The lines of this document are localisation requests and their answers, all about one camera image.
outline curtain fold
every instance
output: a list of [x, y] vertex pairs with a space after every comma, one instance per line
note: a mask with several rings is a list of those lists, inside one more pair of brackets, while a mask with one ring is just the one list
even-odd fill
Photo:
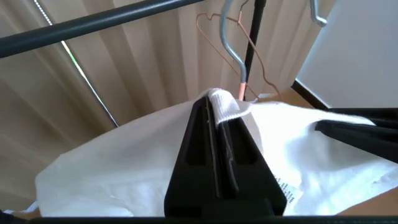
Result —
[[[125, 6], [136, 0], [38, 0], [53, 24]], [[234, 1], [237, 17], [244, 0]], [[198, 13], [219, 13], [224, 1], [207, 0], [65, 40], [81, 70], [119, 125], [195, 99], [207, 88], [238, 95], [239, 77], [196, 28]], [[335, 0], [320, 1], [327, 17]], [[243, 8], [249, 32], [254, 1]], [[199, 24], [223, 49], [215, 17]], [[0, 1], [0, 37], [47, 26], [33, 0]], [[310, 19], [308, 0], [268, 0], [257, 49], [266, 75], [280, 89], [293, 83], [320, 28]], [[228, 22], [228, 40], [245, 58], [247, 40]], [[34, 177], [58, 155], [115, 125], [62, 44], [0, 59], [0, 209], [22, 209], [35, 198]], [[254, 57], [249, 85], [256, 93], [273, 89]], [[250, 91], [249, 100], [254, 99]]]

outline vertical black pole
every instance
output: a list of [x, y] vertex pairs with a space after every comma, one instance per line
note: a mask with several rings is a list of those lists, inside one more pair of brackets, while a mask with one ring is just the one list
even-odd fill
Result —
[[[253, 41], [254, 45], [257, 42], [257, 37], [260, 31], [262, 12], [264, 11], [266, 3], [267, 0], [256, 0], [256, 2], [254, 2], [254, 13], [250, 29], [250, 39]], [[246, 50], [246, 58], [244, 59], [244, 65], [246, 66], [246, 72], [247, 72], [246, 82], [249, 81], [253, 56], [254, 56], [254, 49], [251, 47], [250, 43], [248, 43], [248, 49]]]

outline black metal rod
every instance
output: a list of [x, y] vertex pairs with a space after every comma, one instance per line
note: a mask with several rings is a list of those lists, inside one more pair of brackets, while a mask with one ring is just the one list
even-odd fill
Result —
[[146, 0], [0, 39], [0, 58], [204, 0]]
[[[254, 2], [254, 13], [253, 13], [253, 19], [251, 21], [251, 29], [250, 29], [250, 39], [253, 41], [254, 45], [257, 43], [257, 37], [259, 35], [260, 31], [260, 25], [261, 25], [261, 18], [262, 18], [262, 12], [264, 11], [264, 8], [266, 6], [267, 0], [256, 0]], [[244, 65], [246, 66], [246, 82], [249, 81], [249, 75], [250, 75], [250, 69], [251, 69], [251, 64], [253, 62], [253, 56], [254, 56], [254, 49], [251, 46], [250, 43], [248, 43], [248, 48], [246, 50], [246, 58], [244, 59]]]

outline white garment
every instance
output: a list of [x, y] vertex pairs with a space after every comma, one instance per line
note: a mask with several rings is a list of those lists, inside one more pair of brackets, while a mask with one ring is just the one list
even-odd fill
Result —
[[[284, 215], [334, 215], [398, 185], [397, 164], [314, 131], [321, 119], [372, 124], [368, 119], [276, 102], [252, 105], [219, 89], [207, 93], [216, 123], [243, 116], [271, 171], [300, 192]], [[36, 178], [41, 214], [163, 216], [193, 102], [139, 118], [62, 154]]]

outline black baseboard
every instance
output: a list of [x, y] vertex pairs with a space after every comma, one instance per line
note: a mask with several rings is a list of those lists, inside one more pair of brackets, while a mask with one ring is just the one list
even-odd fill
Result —
[[328, 107], [324, 105], [318, 98], [304, 88], [298, 81], [294, 81], [292, 89], [295, 90], [304, 100], [309, 102], [315, 109], [328, 110]]

